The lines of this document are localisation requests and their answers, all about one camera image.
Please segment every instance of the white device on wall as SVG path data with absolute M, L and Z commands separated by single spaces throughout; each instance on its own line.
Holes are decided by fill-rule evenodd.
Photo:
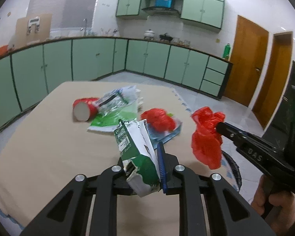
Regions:
M 35 25 L 35 33 L 39 32 L 39 25 L 40 25 L 41 18 L 35 17 L 29 20 L 29 24 L 27 27 L 27 35 L 30 35 L 32 32 L 32 26 Z

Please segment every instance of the tile floor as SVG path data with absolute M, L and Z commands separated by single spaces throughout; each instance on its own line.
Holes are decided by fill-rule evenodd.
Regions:
M 244 130 L 249 131 L 258 136 L 262 136 L 263 129 L 259 122 L 257 121 L 254 114 L 247 107 L 223 97 L 221 101 L 209 98 L 202 94 L 196 93 L 194 91 L 172 85 L 167 82 L 163 82 L 156 79 L 151 79 L 142 75 L 136 75 L 128 72 L 121 72 L 115 75 L 106 77 L 100 81 L 106 82 L 129 82 L 137 84 L 147 84 L 147 85 L 161 85 L 166 87 L 175 88 L 176 91 L 182 96 L 186 101 L 192 111 L 195 111 L 201 107 L 209 106 L 214 112 L 223 112 L 226 115 L 226 122 L 233 124 L 234 126 Z M 16 127 L 22 122 L 22 120 L 27 115 L 24 115 L 18 121 L 10 125 L 7 129 L 0 133 L 0 151 L 5 146 L 11 135 L 14 133 Z M 250 162 L 244 159 L 239 153 L 236 152 L 236 148 L 233 143 L 224 138 L 224 143 L 222 149 L 230 154 L 235 162 L 238 164 L 240 173 L 242 176 L 242 187 L 240 194 L 249 200 L 253 197 L 258 181 L 261 176 L 261 172 L 255 168 Z

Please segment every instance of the gray curtain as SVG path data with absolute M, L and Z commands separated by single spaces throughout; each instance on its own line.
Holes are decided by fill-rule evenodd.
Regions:
M 51 29 L 82 27 L 87 18 L 91 27 L 96 0 L 30 0 L 27 16 L 51 13 Z

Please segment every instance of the human hand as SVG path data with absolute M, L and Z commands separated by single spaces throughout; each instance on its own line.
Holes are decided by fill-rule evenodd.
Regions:
M 260 178 L 258 188 L 251 203 L 252 208 L 262 215 L 265 211 L 266 196 L 263 191 L 265 175 Z M 270 224 L 272 230 L 279 236 L 284 235 L 295 222 L 295 196 L 291 192 L 282 191 L 269 196 L 269 202 L 275 207 L 282 207 L 277 218 Z

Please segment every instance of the drawer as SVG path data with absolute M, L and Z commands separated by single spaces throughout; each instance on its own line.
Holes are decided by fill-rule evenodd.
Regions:
M 213 83 L 216 83 L 218 85 L 222 85 L 222 82 L 224 80 L 224 76 L 225 76 L 224 74 L 221 74 L 217 71 L 213 71 L 213 70 L 207 68 L 203 79 L 208 80 Z
M 208 60 L 208 68 L 211 68 L 215 71 L 218 71 L 222 74 L 225 74 L 227 67 L 228 67 L 228 63 L 224 62 L 222 60 L 219 60 L 217 58 L 214 57 L 210 57 Z
M 200 90 L 206 93 L 209 93 L 213 96 L 216 96 L 219 94 L 219 89 L 221 88 L 220 85 L 217 85 L 215 83 L 203 80 Z

